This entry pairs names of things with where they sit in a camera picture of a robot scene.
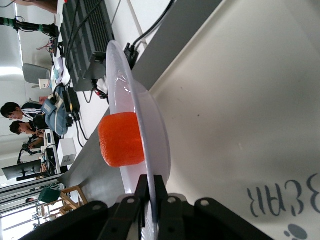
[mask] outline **green bag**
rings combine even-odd
[[[57,201],[60,197],[60,187],[57,184],[51,184],[49,187],[45,187],[40,195],[38,200],[46,204]]]

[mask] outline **paw print logo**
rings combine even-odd
[[[292,240],[305,240],[308,238],[307,232],[302,227],[295,224],[290,224],[288,226],[288,231],[284,231],[284,235],[288,238],[293,237]]]

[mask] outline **computer monitor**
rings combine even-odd
[[[21,177],[28,179],[28,176],[33,176],[35,178],[34,175],[40,173],[41,171],[41,160],[39,159],[4,167],[2,168],[2,171],[7,180]]]

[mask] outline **white box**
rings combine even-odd
[[[76,146],[73,138],[61,139],[57,149],[60,167],[71,165],[76,158]]]

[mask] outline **white chair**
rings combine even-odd
[[[50,70],[45,67],[26,63],[23,65],[22,70],[23,70],[24,80],[27,83],[37,84],[35,86],[32,86],[32,88],[39,87],[39,79],[51,78]]]

